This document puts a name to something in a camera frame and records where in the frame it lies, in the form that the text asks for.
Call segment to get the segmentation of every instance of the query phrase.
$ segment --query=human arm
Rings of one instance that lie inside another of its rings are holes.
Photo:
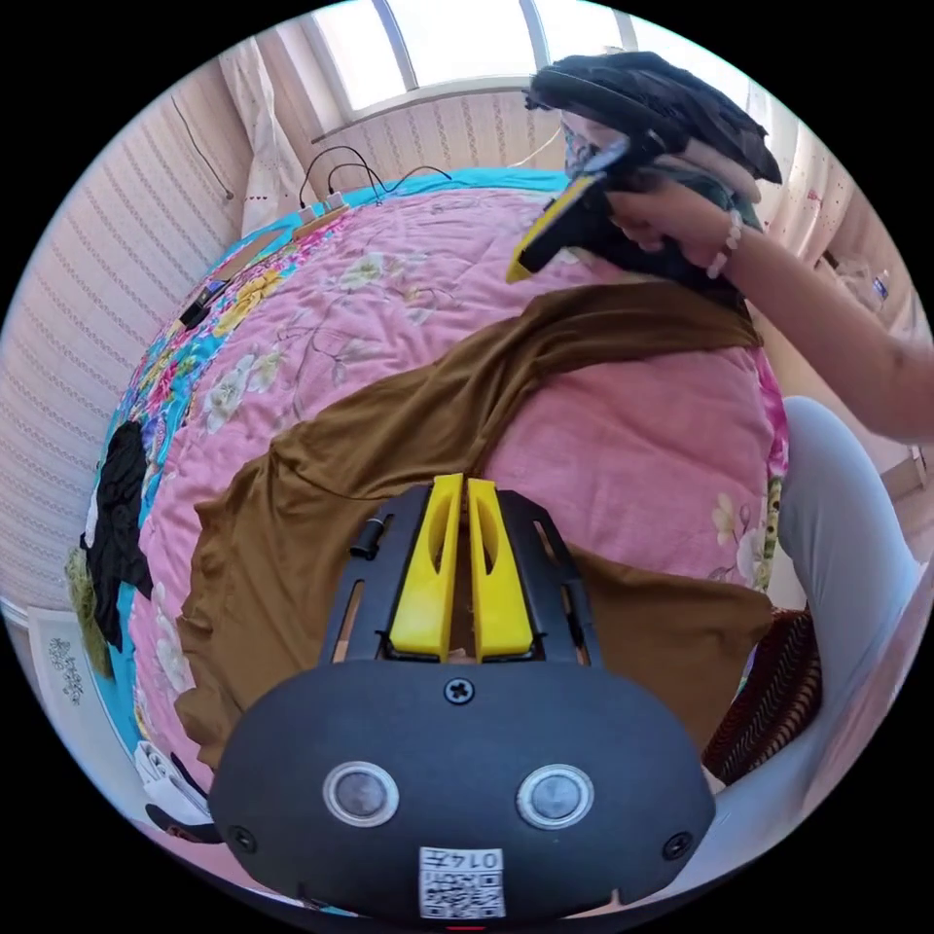
[[[644,249],[669,236],[690,262],[707,267],[726,243],[730,216],[675,182],[609,197],[619,226]],[[723,275],[870,431],[906,444],[934,442],[934,347],[889,335],[846,290],[752,228]]]

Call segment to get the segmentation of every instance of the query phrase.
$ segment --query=human hand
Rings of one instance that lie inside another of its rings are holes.
[[[685,259],[706,268],[723,249],[730,233],[730,215],[690,188],[653,175],[648,191],[607,192],[612,221],[646,252],[674,240]]]

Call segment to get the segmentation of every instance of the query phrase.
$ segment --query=qr code sticker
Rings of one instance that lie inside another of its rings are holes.
[[[418,900],[426,918],[505,917],[503,851],[423,846],[418,851]]]

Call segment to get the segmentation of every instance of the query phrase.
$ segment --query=window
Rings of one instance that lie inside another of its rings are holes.
[[[314,14],[353,110],[406,92],[396,56],[371,0],[348,0]]]
[[[420,88],[537,71],[518,0],[388,0]]]
[[[602,55],[620,47],[616,11],[585,0],[535,0],[548,46],[548,61],[569,55]]]
[[[520,87],[568,55],[636,48],[697,75],[740,107],[749,79],[701,46],[587,0],[344,0],[305,17],[348,122],[440,91]]]
[[[737,107],[746,109],[749,79],[738,68],[676,32],[639,17],[629,19],[641,52],[654,52],[669,64],[690,71],[696,78],[727,95]]]

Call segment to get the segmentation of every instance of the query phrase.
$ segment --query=knee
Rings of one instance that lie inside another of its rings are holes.
[[[807,475],[820,482],[821,475],[830,472],[850,473],[870,468],[876,473],[869,454],[838,415],[822,403],[806,396],[785,400],[788,418],[788,477]]]

